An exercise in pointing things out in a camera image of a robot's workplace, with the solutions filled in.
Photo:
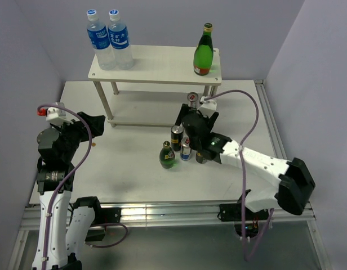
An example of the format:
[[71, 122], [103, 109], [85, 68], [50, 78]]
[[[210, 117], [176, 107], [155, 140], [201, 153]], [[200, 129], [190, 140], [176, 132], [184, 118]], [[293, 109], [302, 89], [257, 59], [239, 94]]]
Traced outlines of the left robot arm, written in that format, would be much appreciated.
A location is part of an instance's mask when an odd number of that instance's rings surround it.
[[50, 127], [38, 137], [37, 185], [41, 219], [33, 269], [82, 269], [79, 258], [90, 227], [103, 221], [96, 196], [70, 203], [76, 167], [74, 154], [82, 142], [91, 142], [104, 132], [105, 116], [79, 112], [74, 120], [61, 108], [38, 110]]

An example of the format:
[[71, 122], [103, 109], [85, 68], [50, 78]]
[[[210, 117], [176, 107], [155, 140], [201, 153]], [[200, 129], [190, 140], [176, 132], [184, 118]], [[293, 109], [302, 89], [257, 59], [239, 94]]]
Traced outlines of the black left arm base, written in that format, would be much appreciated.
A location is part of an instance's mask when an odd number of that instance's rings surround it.
[[[121, 208], [109, 207], [102, 208], [98, 218], [95, 218], [92, 225], [104, 223], [119, 223], [121, 219]], [[106, 234], [106, 226], [98, 228], [90, 228], [86, 236], [86, 242], [98, 242], [104, 239]]]

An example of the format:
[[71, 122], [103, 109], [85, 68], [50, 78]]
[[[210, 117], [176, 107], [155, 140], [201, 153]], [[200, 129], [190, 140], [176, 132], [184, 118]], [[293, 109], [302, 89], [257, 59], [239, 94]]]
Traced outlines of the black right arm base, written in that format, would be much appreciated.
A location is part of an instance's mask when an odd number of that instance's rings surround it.
[[[238, 222], [234, 225], [236, 233], [238, 236], [242, 236], [242, 211], [241, 203], [235, 204], [220, 204], [219, 213], [217, 218], [222, 222]], [[255, 237], [258, 235], [260, 227], [259, 221], [265, 221], [269, 217], [269, 212], [267, 210], [261, 210], [259, 212], [252, 212], [249, 209], [245, 208], [245, 230], [247, 237]]]

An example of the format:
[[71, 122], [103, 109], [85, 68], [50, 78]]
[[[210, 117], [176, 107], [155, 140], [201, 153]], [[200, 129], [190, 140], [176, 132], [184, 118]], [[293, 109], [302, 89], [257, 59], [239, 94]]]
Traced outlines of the tall green Perrier bottle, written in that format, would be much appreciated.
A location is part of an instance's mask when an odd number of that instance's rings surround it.
[[213, 61], [213, 45], [212, 45], [212, 30], [211, 23], [205, 23], [203, 27], [203, 34], [196, 47], [193, 68], [197, 75], [204, 76], [210, 72]]

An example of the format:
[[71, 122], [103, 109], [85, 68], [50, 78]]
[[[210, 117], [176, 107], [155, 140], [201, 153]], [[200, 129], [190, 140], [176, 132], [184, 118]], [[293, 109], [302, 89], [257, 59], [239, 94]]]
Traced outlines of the short green Perrier bottle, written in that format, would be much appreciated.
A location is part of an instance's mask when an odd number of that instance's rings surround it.
[[175, 153], [168, 141], [164, 141], [163, 143], [163, 147], [159, 153], [159, 162], [165, 169], [170, 169], [174, 166]]

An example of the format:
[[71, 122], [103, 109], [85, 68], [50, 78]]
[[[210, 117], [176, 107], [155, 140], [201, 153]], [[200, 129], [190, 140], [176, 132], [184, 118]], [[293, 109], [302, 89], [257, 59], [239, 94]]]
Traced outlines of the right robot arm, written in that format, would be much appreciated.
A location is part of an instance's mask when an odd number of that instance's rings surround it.
[[213, 132], [218, 116], [218, 112], [205, 105], [194, 109], [183, 104], [175, 124], [183, 126], [190, 147], [204, 159], [240, 168], [271, 185], [259, 193], [244, 192], [237, 205], [238, 215], [250, 219], [259, 211], [276, 207], [293, 215], [302, 215], [315, 189], [314, 179], [304, 161], [296, 157], [292, 160], [271, 157]]

